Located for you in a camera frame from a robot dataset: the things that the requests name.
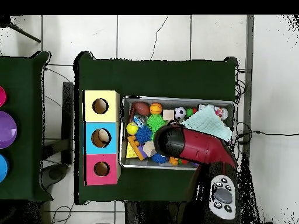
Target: gray metal tray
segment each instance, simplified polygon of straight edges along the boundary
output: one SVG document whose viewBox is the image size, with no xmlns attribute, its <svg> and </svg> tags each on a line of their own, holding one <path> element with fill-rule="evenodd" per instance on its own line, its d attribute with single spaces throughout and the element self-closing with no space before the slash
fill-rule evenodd
<svg viewBox="0 0 299 224">
<path fill-rule="evenodd" d="M 139 98 L 133 96 L 125 96 L 122 99 L 122 109 L 123 109 L 123 119 L 120 125 L 120 152 L 119 152 L 119 162 L 123 167 L 139 167 L 139 168 L 149 168 L 149 169 L 175 169 L 175 170 L 196 170 L 196 166 L 193 164 L 178 164 L 178 166 L 173 166 L 169 162 L 164 164 L 158 164 L 153 162 L 150 158 L 140 160 L 139 158 L 126 158 L 127 151 L 127 137 L 128 133 L 126 131 L 126 126 L 128 124 L 128 116 L 130 113 L 131 105 L 133 102 L 145 102 L 148 105 L 158 102 L 163 105 L 163 109 L 174 109 L 177 107 L 183 107 L 184 109 L 197 108 L 198 104 L 212 104 L 217 107 L 223 107 L 228 110 L 228 118 L 224 123 L 230 127 L 232 133 L 232 142 L 234 142 L 235 137 L 235 103 L 232 101 L 221 101 L 221 100 L 196 100 L 196 99 L 180 99 L 180 98 L 162 98 L 162 97 L 147 97 L 141 96 Z"/>
</svg>

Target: pink bowl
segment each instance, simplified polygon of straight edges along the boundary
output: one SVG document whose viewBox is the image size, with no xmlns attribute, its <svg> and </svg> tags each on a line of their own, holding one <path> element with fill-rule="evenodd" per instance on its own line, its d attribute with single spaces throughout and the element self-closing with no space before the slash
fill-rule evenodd
<svg viewBox="0 0 299 224">
<path fill-rule="evenodd" d="M 0 107 L 3 106 L 3 104 L 5 103 L 6 101 L 6 93 L 3 89 L 3 87 L 0 86 Z"/>
</svg>

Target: green spiky ball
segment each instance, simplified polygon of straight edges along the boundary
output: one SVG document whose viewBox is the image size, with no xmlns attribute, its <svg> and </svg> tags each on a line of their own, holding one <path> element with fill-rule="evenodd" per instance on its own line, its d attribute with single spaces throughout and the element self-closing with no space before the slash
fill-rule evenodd
<svg viewBox="0 0 299 224">
<path fill-rule="evenodd" d="M 147 120 L 147 125 L 153 134 L 155 134 L 155 132 L 165 124 L 166 122 L 163 120 L 163 117 L 160 114 L 153 114 L 149 116 Z"/>
</svg>

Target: yellow tennis ball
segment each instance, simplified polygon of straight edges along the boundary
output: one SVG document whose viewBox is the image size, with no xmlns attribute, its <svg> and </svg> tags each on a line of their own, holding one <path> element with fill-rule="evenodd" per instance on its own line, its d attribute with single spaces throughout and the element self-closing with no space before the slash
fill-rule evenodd
<svg viewBox="0 0 299 224">
<path fill-rule="evenodd" d="M 138 125 L 134 122 L 130 122 L 128 123 L 126 130 L 130 135 L 135 135 L 138 131 Z"/>
</svg>

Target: remote control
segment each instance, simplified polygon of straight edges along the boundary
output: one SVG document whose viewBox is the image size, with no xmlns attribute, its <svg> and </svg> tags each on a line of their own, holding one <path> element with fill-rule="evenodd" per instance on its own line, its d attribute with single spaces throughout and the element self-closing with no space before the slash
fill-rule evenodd
<svg viewBox="0 0 299 224">
<path fill-rule="evenodd" d="M 212 179 L 208 207 L 218 217 L 233 220 L 236 215 L 235 186 L 225 175 Z"/>
</svg>

